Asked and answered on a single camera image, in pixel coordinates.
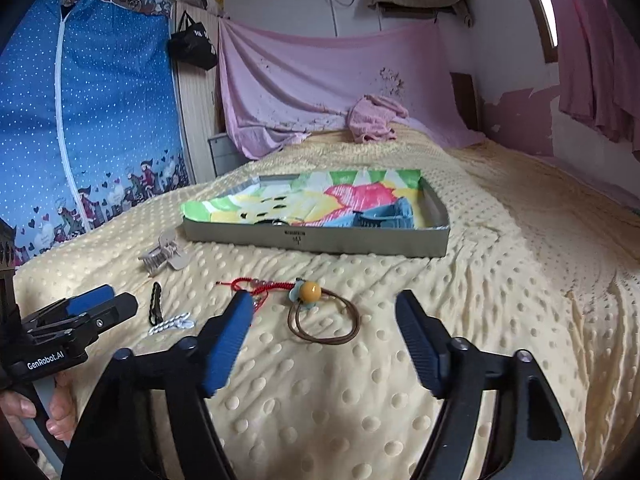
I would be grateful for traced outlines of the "person's left hand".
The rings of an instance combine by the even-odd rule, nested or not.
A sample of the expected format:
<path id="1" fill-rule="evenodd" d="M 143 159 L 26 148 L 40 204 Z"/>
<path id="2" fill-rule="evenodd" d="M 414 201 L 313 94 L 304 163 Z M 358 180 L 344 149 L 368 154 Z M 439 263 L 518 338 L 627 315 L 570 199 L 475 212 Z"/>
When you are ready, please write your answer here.
<path id="1" fill-rule="evenodd" d="M 33 419 L 37 410 L 31 400 L 21 393 L 2 391 L 1 411 L 6 416 L 17 439 L 28 448 L 38 448 L 23 420 Z M 55 387 L 50 402 L 50 418 L 47 430 L 56 440 L 70 441 L 77 426 L 76 402 L 72 391 L 72 378 L 67 372 L 55 376 Z"/>

